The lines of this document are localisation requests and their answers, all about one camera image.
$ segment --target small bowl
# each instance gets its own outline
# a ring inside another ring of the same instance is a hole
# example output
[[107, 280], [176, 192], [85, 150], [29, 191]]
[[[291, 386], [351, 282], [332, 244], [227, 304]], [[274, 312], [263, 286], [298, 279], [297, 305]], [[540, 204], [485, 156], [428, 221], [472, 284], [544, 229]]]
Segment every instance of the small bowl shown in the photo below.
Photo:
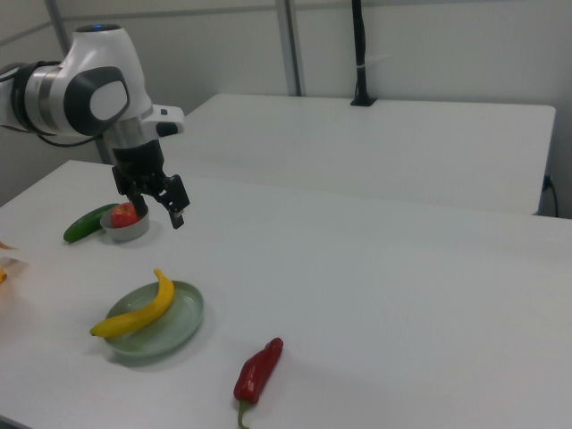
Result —
[[101, 216], [99, 223], [111, 238], [115, 241], [129, 241], [134, 240], [137, 237], [142, 236], [145, 232], [149, 230], [149, 212], [145, 214], [139, 221], [135, 222], [133, 225], [124, 226], [123, 228], [114, 228], [111, 224], [111, 212], [113, 209], [105, 212]]

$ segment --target plate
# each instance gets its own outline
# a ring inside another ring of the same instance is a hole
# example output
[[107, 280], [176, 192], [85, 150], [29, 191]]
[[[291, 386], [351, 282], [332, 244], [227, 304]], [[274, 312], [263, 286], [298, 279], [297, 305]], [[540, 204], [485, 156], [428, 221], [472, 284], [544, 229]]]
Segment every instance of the plate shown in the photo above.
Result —
[[[204, 300], [192, 284], [172, 281], [175, 298], [164, 314], [143, 329], [105, 342], [120, 355], [146, 358], [159, 355], [182, 344], [203, 320]], [[146, 306], [156, 296], [159, 283], [150, 283], [125, 295], [107, 313], [107, 317], [122, 315]]]

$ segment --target cucumber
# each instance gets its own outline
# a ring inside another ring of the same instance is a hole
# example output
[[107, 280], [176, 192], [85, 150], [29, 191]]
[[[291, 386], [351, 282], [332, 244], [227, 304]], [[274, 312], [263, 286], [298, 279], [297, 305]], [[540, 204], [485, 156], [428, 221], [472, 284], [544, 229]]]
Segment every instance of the cucumber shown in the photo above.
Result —
[[80, 219], [72, 223], [67, 230], [65, 230], [63, 233], [63, 239], [68, 243], [74, 243], [87, 237], [89, 234], [100, 230], [101, 224], [99, 224], [99, 221], [101, 220], [101, 216], [103, 216], [107, 210], [118, 205], [119, 204], [107, 204], [83, 215]]

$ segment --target table surface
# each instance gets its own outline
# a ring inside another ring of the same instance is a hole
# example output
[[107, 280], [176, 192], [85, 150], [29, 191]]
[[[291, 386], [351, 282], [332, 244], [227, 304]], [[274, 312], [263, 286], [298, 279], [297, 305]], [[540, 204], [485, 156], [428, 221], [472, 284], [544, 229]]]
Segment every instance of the table surface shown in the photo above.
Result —
[[[281, 336], [256, 428], [572, 427], [568, 221], [183, 176], [171, 229], [64, 245], [120, 200], [111, 170], [69, 162], [0, 207], [27, 264], [0, 286], [0, 416], [41, 429], [236, 427], [244, 361]], [[160, 358], [88, 334], [160, 267], [206, 300]]]
[[219, 95], [163, 140], [170, 172], [508, 213], [538, 210], [541, 105]]

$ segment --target banana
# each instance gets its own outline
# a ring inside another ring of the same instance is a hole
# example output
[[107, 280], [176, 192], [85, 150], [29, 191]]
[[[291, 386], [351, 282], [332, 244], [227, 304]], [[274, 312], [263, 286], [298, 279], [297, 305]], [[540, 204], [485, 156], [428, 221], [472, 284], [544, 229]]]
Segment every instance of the banana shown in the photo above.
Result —
[[175, 286], [158, 268], [154, 273], [159, 279], [159, 291], [153, 301], [139, 310], [105, 319], [91, 328], [89, 333], [102, 338], [118, 337], [137, 331], [161, 317], [174, 299]]

